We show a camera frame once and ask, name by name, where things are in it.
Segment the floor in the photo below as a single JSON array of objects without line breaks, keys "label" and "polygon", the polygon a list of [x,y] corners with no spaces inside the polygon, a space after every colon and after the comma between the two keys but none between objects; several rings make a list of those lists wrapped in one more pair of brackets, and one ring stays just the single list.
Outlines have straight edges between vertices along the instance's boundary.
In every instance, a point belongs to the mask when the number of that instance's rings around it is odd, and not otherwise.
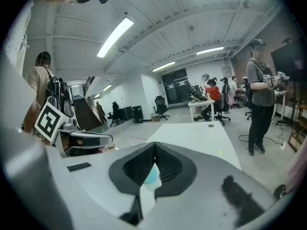
[{"label": "floor", "polygon": [[[283,127],[286,128],[286,130],[283,130],[282,135],[286,141],[285,150],[282,150],[279,144],[275,144],[269,139],[264,139],[263,145],[266,149],[265,154],[260,154],[255,151],[255,155],[251,157],[247,154],[247,142],[238,140],[240,135],[248,135],[251,120],[248,121],[246,119],[245,112],[247,111],[247,107],[241,107],[240,109],[234,107],[230,110],[229,114],[223,114],[224,116],[231,118],[231,121],[225,120],[224,129],[234,146],[242,171],[273,192],[278,185],[284,184],[287,181],[286,165],[294,156],[294,151],[287,144],[291,128]],[[167,111],[167,114],[171,116],[168,120],[161,119],[160,122],[144,122],[143,124],[132,123],[128,128],[113,135],[116,147],[118,149],[123,149],[143,143],[162,124],[191,122],[188,107],[170,109]],[[108,127],[105,125],[96,128],[95,132],[102,133],[107,129]],[[274,123],[270,126],[266,137],[269,137],[276,142],[282,142],[280,138],[277,139],[277,136],[281,133],[281,126],[276,126]],[[248,137],[241,137],[241,139],[247,140]]]}]

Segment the sneaker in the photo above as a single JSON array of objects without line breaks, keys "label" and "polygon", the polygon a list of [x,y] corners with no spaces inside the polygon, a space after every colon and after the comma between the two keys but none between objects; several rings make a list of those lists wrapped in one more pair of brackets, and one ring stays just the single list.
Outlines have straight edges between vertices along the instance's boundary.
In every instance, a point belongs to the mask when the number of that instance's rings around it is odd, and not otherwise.
[{"label": "sneaker", "polygon": [[254,145],[254,148],[257,149],[261,154],[264,154],[264,153],[265,153],[265,149],[264,149],[264,147],[263,147],[262,144],[261,144],[261,145],[255,144],[255,145]]},{"label": "sneaker", "polygon": [[247,145],[246,147],[248,149],[248,155],[254,156],[254,148],[252,146],[249,146],[249,145]]}]

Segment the person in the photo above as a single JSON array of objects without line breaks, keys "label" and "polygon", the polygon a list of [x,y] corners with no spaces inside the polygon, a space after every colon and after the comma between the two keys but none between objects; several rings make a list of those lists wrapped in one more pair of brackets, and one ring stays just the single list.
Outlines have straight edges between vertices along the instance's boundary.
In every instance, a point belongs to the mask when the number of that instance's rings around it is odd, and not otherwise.
[{"label": "person", "polygon": [[101,123],[104,125],[106,123],[106,118],[105,118],[106,114],[104,110],[102,110],[102,106],[101,104],[99,104],[99,102],[96,102],[96,108],[97,108]]},{"label": "person", "polygon": [[251,59],[247,63],[247,77],[252,95],[252,122],[248,135],[248,154],[254,155],[254,148],[261,154],[265,153],[263,137],[267,133],[276,103],[274,88],[276,81],[272,80],[270,86],[269,78],[272,71],[268,63],[264,61],[263,52],[265,43],[261,39],[251,39],[249,42]]},{"label": "person", "polygon": [[234,96],[237,96],[237,97],[241,98],[243,104],[246,104],[246,96],[245,96],[245,94],[243,94],[243,93],[237,93],[237,91],[242,90],[244,86],[242,85],[240,88],[237,87],[236,76],[232,76],[231,79],[232,79],[232,82],[230,83],[229,87],[230,87],[230,89],[233,91]]},{"label": "person", "polygon": [[50,65],[50,54],[48,52],[41,52],[36,58],[35,67],[32,67],[27,73],[26,81],[36,95],[24,118],[24,131],[27,133],[34,131],[34,124],[39,115],[40,108],[45,104],[47,86],[52,75]]},{"label": "person", "polygon": [[[18,14],[15,22],[8,31],[8,34],[3,42],[3,52],[6,55],[8,62],[15,70],[22,76],[24,56],[27,45],[27,31],[26,28],[31,18],[31,8],[36,0],[29,0]],[[84,3],[89,0],[45,0],[47,2],[58,3]]]},{"label": "person", "polygon": [[[207,84],[209,85],[209,88],[206,88],[206,92],[210,94],[210,98],[213,100],[220,99],[221,95],[219,92],[219,87],[216,86],[216,82],[213,79],[209,79]],[[202,110],[201,116],[205,119],[205,121],[209,120],[210,116],[208,115],[208,112],[210,111],[211,111],[210,105],[207,106],[204,110]]]}]

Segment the fluorescent light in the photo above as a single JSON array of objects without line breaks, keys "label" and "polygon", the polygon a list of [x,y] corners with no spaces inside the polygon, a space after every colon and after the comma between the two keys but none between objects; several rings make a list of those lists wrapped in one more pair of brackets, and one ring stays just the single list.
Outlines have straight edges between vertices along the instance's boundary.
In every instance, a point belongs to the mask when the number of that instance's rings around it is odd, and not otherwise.
[{"label": "fluorescent light", "polygon": [[153,71],[158,71],[158,70],[160,70],[160,69],[162,69],[162,68],[164,68],[164,67],[168,67],[168,66],[170,66],[170,65],[173,65],[174,63],[175,63],[174,61],[169,62],[169,63],[167,63],[167,64],[165,64],[165,65],[163,65],[163,66],[161,66],[161,67],[158,67],[158,68],[156,68],[156,69],[153,69]]},{"label": "fluorescent light", "polygon": [[105,43],[102,45],[101,49],[99,50],[97,56],[98,57],[105,57],[109,49],[112,45],[124,34],[125,31],[128,30],[129,27],[133,25],[133,22],[127,18],[125,18],[111,33],[111,35],[107,38]]},{"label": "fluorescent light", "polygon": [[200,55],[200,54],[207,53],[207,52],[211,52],[211,51],[215,51],[215,50],[221,50],[221,49],[223,49],[223,48],[224,48],[224,47],[207,49],[207,50],[204,50],[204,51],[197,52],[196,55]]},{"label": "fluorescent light", "polygon": [[108,88],[110,88],[112,86],[112,84],[109,84],[108,86],[106,86],[102,91],[106,91]]}]

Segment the black pants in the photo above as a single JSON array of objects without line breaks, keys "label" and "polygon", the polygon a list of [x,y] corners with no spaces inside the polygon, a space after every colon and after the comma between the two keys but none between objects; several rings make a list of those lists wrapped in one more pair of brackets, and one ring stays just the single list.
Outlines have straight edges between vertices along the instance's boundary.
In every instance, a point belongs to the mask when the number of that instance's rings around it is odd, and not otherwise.
[{"label": "black pants", "polygon": [[252,119],[248,135],[250,146],[263,143],[263,137],[271,124],[273,111],[274,105],[265,107],[252,104]]},{"label": "black pants", "polygon": [[[217,110],[216,105],[213,105],[213,109],[214,109],[214,111]],[[204,118],[204,120],[207,121],[210,118],[210,116],[207,114],[210,111],[211,111],[211,105],[208,105],[204,110],[202,110],[201,115]]]}]

